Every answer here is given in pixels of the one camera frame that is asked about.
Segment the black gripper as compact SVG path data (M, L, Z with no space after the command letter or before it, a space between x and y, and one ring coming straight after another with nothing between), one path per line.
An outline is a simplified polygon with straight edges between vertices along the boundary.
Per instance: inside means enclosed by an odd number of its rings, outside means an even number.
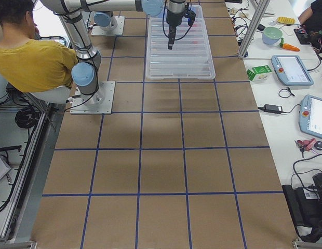
M166 22L170 25L168 30L168 50L172 50L176 39L176 26L182 23L185 12L185 1L170 0L167 6Z
M187 19L188 26L192 26L195 22L196 13L192 10L192 4L186 3L183 15Z

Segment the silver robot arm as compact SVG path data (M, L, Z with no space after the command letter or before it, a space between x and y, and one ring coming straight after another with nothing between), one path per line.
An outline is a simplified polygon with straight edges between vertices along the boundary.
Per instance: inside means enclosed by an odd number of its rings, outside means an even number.
M196 17L192 10L192 4L186 1L142 1L143 11L151 17L166 15L166 23L170 28L176 28L182 23L183 18L188 19L189 26L192 26ZM112 31L118 26L117 18L111 11L95 12L94 23L102 30Z
M83 21L83 12L101 12L108 16L114 11L136 11L144 12L150 16L157 16L161 12L165 14L166 23L169 25L168 34L168 49L171 50L176 39L177 27L182 23L183 17L189 19L189 26L192 26L195 17L190 17L190 3L186 1L47 1L41 3L51 10L54 15L59 16L64 29L66 30L70 41L76 50L79 60L77 66L72 69L72 77L78 85L80 91L83 87L80 85L76 76L78 68L83 66L83 63L93 67L93 81L98 81L98 69L101 63L101 55L97 51L89 38L87 28Z

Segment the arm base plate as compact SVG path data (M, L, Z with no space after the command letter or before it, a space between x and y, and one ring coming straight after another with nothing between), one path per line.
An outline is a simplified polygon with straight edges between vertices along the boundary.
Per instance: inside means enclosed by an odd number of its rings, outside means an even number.
M124 16L108 16L98 12L93 17L92 36L122 36L124 31Z
M74 95L78 97L70 101L72 106L69 112L72 115L111 114L114 92L114 81L99 82L99 89L93 96L81 94L79 88L76 87Z

